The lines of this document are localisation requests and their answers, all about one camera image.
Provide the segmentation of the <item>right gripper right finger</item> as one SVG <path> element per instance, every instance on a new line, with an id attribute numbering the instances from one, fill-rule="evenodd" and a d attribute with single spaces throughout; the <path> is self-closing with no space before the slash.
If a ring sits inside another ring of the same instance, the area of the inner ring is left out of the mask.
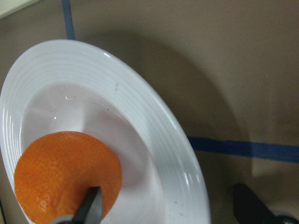
<path id="1" fill-rule="evenodd" d="M 245 184 L 233 186 L 233 213 L 239 224 L 271 224 L 274 214 Z"/>

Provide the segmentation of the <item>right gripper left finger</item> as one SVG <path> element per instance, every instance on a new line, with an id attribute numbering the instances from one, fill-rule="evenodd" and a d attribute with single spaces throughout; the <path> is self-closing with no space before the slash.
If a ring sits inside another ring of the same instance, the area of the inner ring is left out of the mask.
<path id="1" fill-rule="evenodd" d="M 100 224 L 103 218 L 101 187 L 88 189 L 80 207 L 72 218 L 74 224 Z"/>

